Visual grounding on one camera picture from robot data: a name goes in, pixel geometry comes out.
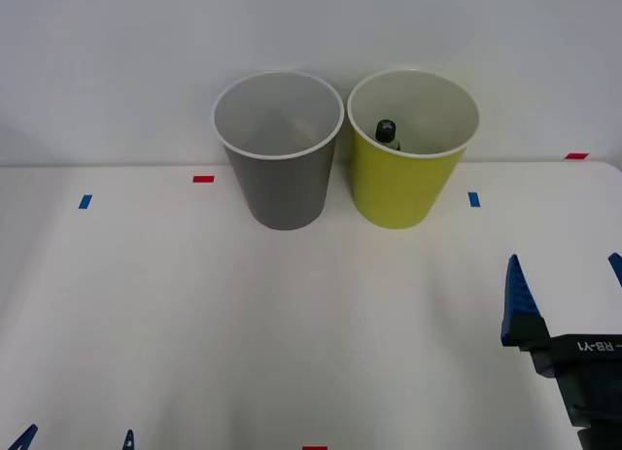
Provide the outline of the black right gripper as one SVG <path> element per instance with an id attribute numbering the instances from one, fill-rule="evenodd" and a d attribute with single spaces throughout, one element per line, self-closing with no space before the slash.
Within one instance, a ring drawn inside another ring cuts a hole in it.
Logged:
<path id="1" fill-rule="evenodd" d="M 608 261 L 622 286 L 622 256 L 613 253 Z M 621 336 L 551 338 L 516 254 L 506 269 L 501 344 L 529 352 L 536 372 L 556 380 L 582 448 L 621 447 Z"/>

